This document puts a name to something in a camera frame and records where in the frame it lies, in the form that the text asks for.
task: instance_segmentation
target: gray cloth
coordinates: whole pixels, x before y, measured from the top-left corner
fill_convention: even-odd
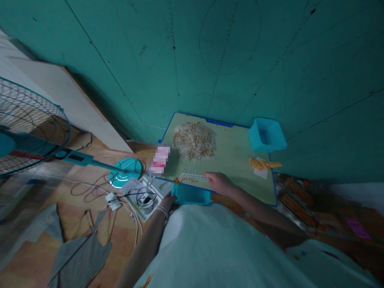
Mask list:
[[[44,231],[56,240],[64,242],[56,203],[45,208],[32,220],[30,226],[23,232],[7,256],[1,261],[0,272],[12,260],[24,241],[36,242]]]
[[[49,288],[84,288],[101,270],[112,248],[110,240],[103,247],[97,239],[96,227],[104,215],[104,212],[98,214],[90,236],[60,246],[49,277]]]

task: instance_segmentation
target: hand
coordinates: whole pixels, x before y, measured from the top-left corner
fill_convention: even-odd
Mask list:
[[[236,188],[236,185],[223,173],[205,172],[203,175],[208,177],[210,186],[218,194],[230,196],[231,191]]]
[[[163,206],[168,214],[172,212],[173,210],[177,209],[179,207],[178,204],[174,204],[175,200],[177,199],[176,196],[171,196],[171,191],[164,196],[163,200],[161,200],[160,205]]]

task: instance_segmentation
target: teal wall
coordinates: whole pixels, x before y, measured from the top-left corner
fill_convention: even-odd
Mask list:
[[[65,65],[118,130],[162,138],[174,112],[278,120],[280,172],[384,180],[384,9],[377,0],[24,0],[0,26]]]

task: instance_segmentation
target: fan base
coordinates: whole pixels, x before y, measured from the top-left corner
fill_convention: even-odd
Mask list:
[[[131,178],[136,178],[138,180],[143,169],[141,162],[135,158],[122,159],[114,166],[117,168],[129,170],[128,173],[119,173],[114,171],[110,172],[109,182],[113,187],[118,189],[122,188]]]

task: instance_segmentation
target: small teal box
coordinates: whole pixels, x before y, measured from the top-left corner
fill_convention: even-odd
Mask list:
[[[267,118],[255,118],[248,131],[251,149],[255,152],[270,153],[288,147],[279,122]]]
[[[177,197],[175,203],[180,205],[197,204],[206,206],[211,202],[211,192],[198,187],[174,183],[171,194]]]

